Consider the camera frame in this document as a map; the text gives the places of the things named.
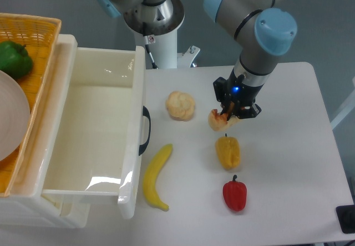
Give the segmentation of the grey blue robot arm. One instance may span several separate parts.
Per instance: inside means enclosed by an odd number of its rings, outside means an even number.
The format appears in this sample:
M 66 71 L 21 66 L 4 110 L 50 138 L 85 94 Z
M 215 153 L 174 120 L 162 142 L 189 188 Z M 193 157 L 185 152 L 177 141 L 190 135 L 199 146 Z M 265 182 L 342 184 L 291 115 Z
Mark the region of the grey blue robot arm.
M 228 79 L 214 81 L 216 100 L 227 118 L 254 118 L 255 99 L 296 34 L 295 19 L 276 8 L 281 0 L 204 0 L 203 7 L 242 48 Z M 176 68 L 177 29 L 185 12 L 180 0 L 97 0 L 112 18 L 123 17 L 148 68 Z

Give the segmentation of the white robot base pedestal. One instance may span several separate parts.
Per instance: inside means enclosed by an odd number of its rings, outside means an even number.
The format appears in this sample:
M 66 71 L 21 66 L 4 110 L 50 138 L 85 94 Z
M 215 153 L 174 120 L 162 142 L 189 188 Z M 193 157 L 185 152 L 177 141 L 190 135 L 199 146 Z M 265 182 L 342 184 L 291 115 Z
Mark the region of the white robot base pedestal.
M 191 45 L 185 52 L 178 52 L 178 29 L 184 18 L 185 11 L 180 0 L 165 0 L 157 6 L 139 4 L 124 13 L 135 44 L 145 50 L 146 69 L 196 66 L 199 47 Z

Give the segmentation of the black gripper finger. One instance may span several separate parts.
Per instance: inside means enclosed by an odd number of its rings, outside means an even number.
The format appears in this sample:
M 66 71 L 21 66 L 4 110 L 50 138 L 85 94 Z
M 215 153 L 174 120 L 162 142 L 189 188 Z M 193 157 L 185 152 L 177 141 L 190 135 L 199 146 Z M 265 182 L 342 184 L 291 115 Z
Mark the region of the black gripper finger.
M 236 107 L 232 114 L 238 119 L 255 118 L 262 112 L 262 109 L 255 103 L 250 107 Z
M 235 104 L 232 101 L 221 103 L 222 111 L 220 112 L 220 115 L 226 114 L 227 116 L 234 116 L 234 107 Z

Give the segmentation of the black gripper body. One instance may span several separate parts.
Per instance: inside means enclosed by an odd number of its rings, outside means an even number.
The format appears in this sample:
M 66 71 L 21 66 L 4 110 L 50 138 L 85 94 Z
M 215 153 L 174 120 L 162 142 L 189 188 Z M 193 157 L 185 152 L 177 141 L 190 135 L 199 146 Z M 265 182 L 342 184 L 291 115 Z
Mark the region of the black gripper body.
M 269 75 L 256 75 L 241 63 L 235 65 L 227 79 L 218 77 L 213 82 L 216 100 L 221 104 L 232 101 L 235 107 L 250 107 L 256 104 L 256 96 Z

